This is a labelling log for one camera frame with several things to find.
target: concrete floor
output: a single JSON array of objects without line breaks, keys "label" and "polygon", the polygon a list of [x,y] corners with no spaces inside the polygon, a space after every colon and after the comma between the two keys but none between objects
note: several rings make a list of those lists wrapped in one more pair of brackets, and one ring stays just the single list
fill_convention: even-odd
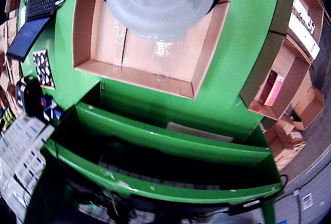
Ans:
[{"label": "concrete floor", "polygon": [[325,107],[313,123],[303,131],[307,144],[293,160],[281,170],[289,181],[304,172],[331,143],[331,28],[324,21],[320,40],[320,53],[313,62],[315,72],[310,72],[312,84],[325,99]]}]

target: open cardboard box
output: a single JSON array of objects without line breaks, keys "label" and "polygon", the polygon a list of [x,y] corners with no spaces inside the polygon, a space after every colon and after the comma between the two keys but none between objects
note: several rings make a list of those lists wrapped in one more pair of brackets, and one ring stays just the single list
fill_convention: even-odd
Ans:
[{"label": "open cardboard box", "polygon": [[289,135],[295,128],[295,124],[291,120],[290,116],[286,113],[280,118],[276,125],[281,127],[286,133],[286,135]]},{"label": "open cardboard box", "polygon": [[324,95],[312,86],[309,72],[293,98],[292,107],[301,121],[294,121],[298,130],[305,130],[324,108]]},{"label": "open cardboard box", "polygon": [[285,76],[283,86],[274,104],[266,106],[258,101],[269,74],[260,85],[260,90],[255,94],[252,102],[243,101],[244,104],[249,110],[278,121],[293,100],[309,67],[307,55],[287,35],[272,65],[273,70]]},{"label": "open cardboard box", "polygon": [[276,126],[267,130],[264,135],[278,170],[288,165],[306,144],[304,139],[300,140],[300,143],[295,143],[296,141],[291,140],[290,136],[287,136],[283,129]]},{"label": "open cardboard box", "polygon": [[221,0],[188,34],[174,42],[135,36],[103,0],[76,0],[73,67],[104,78],[195,99],[229,10]]},{"label": "open cardboard box", "polygon": [[[311,17],[312,21],[315,24],[315,30],[312,34],[313,39],[317,44],[320,42],[321,33],[322,33],[322,26],[323,26],[323,16],[324,16],[324,9],[319,2],[319,0],[300,0],[304,8],[307,10],[309,16]],[[290,26],[288,28],[288,34],[291,38],[297,43],[300,44],[300,47],[305,50],[306,54],[308,55],[310,61],[313,61],[313,57],[310,55],[312,49],[316,49],[314,45],[310,42],[305,41],[305,36],[296,36],[295,32],[291,30]]]}]

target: keyboard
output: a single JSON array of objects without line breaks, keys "label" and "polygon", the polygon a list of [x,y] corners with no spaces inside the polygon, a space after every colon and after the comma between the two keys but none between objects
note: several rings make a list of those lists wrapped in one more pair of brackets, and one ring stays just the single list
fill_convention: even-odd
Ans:
[{"label": "keyboard", "polygon": [[28,0],[26,20],[49,17],[55,12],[56,0]]}]

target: sticker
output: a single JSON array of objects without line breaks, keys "label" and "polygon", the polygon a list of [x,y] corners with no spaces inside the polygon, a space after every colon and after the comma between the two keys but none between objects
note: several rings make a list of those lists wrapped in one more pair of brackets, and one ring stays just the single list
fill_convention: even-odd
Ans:
[{"label": "sticker", "polygon": [[307,208],[311,207],[312,205],[313,205],[313,203],[312,203],[311,193],[309,193],[305,197],[302,197],[302,209],[303,210],[306,210]]},{"label": "sticker", "polygon": [[291,135],[291,139],[294,140],[294,139],[302,139],[302,134],[300,132],[291,132],[290,133]]},{"label": "sticker", "polygon": [[20,27],[22,27],[25,23],[25,13],[26,13],[26,6],[24,6],[21,10],[21,17],[20,17]]},{"label": "sticker", "polygon": [[284,81],[284,79],[285,79],[285,77],[283,77],[283,76],[278,76],[278,78],[277,78],[277,81],[279,81],[279,82],[283,82]]}]

